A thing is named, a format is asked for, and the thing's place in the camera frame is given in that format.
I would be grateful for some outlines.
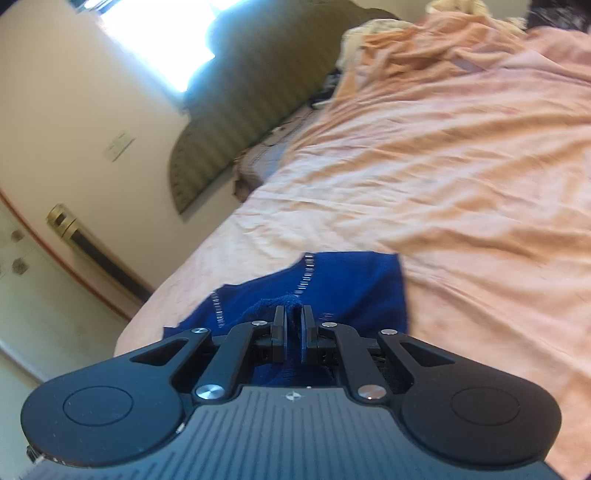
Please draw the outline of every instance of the white door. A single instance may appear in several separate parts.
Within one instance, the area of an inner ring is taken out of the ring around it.
[[[27,465],[20,408],[37,382],[110,358],[126,325],[0,203],[0,478]]]

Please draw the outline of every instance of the dark cloth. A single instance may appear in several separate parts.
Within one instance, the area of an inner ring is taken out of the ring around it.
[[[298,287],[313,265],[304,290]],[[282,365],[256,369],[256,385],[330,385],[326,368],[299,364],[299,311],[310,305],[316,321],[351,325],[361,336],[375,338],[380,330],[406,332],[404,284],[397,255],[376,252],[322,252],[303,256],[285,270],[241,285],[224,285],[164,336],[194,327],[207,327],[212,334],[226,335],[238,323],[271,322],[275,307],[284,305],[288,314],[288,359]]]
[[[315,103],[324,102],[325,100],[332,98],[336,88],[339,85],[341,76],[342,73],[339,69],[334,69],[332,72],[330,72],[324,79],[322,88],[317,93],[308,98],[308,105],[313,107]]]
[[[532,0],[527,28],[554,27],[587,33],[591,24],[589,8],[572,0]]]

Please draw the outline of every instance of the blue towel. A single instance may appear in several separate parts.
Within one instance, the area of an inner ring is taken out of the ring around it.
[[[300,365],[296,313],[310,305],[314,318],[351,325],[361,336],[375,338],[384,328],[407,331],[404,285],[398,256],[376,252],[321,252],[304,254],[293,266],[279,272],[217,289],[164,336],[194,327],[207,327],[212,335],[226,335],[238,323],[272,322],[275,307],[288,314],[287,361],[255,370],[255,385],[332,385],[328,369]]]

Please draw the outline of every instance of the peach blanket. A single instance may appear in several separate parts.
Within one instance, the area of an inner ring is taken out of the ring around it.
[[[400,252],[411,334],[560,403],[591,472],[591,38],[441,13],[367,37],[332,105],[152,296],[117,353],[303,251]]]

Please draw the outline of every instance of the striped headboard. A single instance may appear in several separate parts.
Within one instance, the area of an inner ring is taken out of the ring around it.
[[[349,0],[243,0],[220,14],[208,35],[216,57],[191,81],[190,122],[171,155],[178,212],[319,89],[345,30],[392,17]]]

